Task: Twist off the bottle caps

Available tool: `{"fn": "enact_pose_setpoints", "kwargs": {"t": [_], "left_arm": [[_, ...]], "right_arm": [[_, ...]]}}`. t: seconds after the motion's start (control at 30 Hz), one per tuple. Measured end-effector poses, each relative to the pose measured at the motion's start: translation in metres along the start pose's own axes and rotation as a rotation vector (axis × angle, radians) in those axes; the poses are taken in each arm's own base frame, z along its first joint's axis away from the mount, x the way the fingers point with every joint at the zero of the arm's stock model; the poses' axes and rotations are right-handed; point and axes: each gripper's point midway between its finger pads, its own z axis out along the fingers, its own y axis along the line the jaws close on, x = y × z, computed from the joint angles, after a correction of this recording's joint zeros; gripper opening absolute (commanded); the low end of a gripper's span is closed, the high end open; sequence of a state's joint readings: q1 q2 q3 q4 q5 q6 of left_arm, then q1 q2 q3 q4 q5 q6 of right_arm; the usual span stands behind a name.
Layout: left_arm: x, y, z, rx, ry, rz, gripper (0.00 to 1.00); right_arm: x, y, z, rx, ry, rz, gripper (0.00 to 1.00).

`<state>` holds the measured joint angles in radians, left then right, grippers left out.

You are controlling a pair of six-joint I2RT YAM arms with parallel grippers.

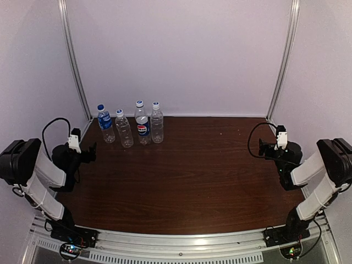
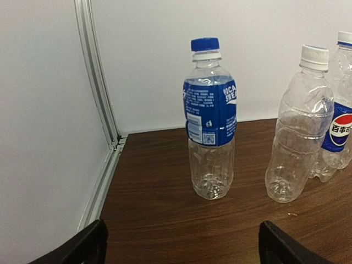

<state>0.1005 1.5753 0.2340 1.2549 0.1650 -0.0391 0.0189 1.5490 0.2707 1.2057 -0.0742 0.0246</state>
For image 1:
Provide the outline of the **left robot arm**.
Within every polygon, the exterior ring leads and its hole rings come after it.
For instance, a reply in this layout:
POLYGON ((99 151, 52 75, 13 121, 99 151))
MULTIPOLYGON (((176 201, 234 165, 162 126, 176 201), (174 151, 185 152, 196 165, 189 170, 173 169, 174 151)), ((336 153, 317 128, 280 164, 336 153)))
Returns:
POLYGON ((55 147, 48 158, 40 139, 15 140, 1 153, 1 179, 47 217, 53 232, 83 237, 89 230, 76 227, 71 212, 50 191, 73 191, 80 180, 75 176, 80 165, 96 160, 96 147, 93 144, 82 151, 66 143, 55 147))

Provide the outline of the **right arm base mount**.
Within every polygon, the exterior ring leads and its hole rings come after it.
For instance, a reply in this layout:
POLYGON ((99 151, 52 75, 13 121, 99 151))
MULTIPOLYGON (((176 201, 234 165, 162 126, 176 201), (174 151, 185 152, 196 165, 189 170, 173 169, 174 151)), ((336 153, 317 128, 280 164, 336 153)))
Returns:
POLYGON ((286 233, 286 227, 267 227, 263 232, 263 239, 266 247, 279 247, 281 256, 289 261, 298 260, 303 254, 302 240, 310 236, 308 230, 304 230, 298 235, 289 235, 286 233))

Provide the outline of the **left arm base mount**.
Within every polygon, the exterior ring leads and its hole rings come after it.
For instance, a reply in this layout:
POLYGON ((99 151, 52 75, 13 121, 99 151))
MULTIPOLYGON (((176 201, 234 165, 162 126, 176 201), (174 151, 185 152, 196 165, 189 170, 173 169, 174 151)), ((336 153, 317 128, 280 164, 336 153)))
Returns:
POLYGON ((49 219, 46 219, 44 229, 50 232, 51 238, 62 242, 58 252, 69 263, 76 260, 84 249, 94 248, 98 236, 97 230, 76 226, 70 229, 49 219))

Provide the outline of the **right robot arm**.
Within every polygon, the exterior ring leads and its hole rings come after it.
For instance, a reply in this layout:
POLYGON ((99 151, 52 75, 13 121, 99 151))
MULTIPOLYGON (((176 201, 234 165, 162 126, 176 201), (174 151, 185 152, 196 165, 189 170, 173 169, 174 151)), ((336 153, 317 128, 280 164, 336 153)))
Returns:
POLYGON ((351 144, 342 138, 321 139, 317 150, 305 161, 301 147, 294 142, 282 146, 259 141, 258 155, 275 162, 279 180, 286 191, 315 188, 309 196, 288 213, 284 226, 263 232, 268 247, 309 237, 308 227, 339 193, 351 186, 351 144))

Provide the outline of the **blue bottle cap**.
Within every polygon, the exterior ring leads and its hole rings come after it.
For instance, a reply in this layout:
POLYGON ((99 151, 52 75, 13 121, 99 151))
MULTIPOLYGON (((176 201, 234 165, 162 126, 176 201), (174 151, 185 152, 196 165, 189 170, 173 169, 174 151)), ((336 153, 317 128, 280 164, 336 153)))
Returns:
POLYGON ((104 110, 104 105, 103 105, 103 104, 99 104, 99 105, 97 106, 97 109, 98 109, 99 111, 103 111, 103 110, 104 110))

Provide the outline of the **clear bottle white cap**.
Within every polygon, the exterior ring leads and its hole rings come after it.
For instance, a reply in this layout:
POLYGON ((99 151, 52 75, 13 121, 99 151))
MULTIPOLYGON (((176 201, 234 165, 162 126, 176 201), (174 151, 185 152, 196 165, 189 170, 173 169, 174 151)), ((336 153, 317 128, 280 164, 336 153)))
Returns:
POLYGON ((134 140, 131 132, 131 127, 122 109, 116 110, 115 125, 118 130, 121 145, 124 148, 132 147, 134 140))

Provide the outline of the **blue label plastic bottle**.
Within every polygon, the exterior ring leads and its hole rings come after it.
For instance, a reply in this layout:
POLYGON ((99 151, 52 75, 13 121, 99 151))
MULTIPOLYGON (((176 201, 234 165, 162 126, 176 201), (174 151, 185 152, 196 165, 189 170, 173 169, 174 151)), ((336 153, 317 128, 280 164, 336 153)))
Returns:
POLYGON ((116 137, 113 131, 112 119, 109 111, 107 111, 105 108, 103 111, 98 110, 97 118, 99 126, 102 130, 104 141, 109 144, 113 143, 116 137))

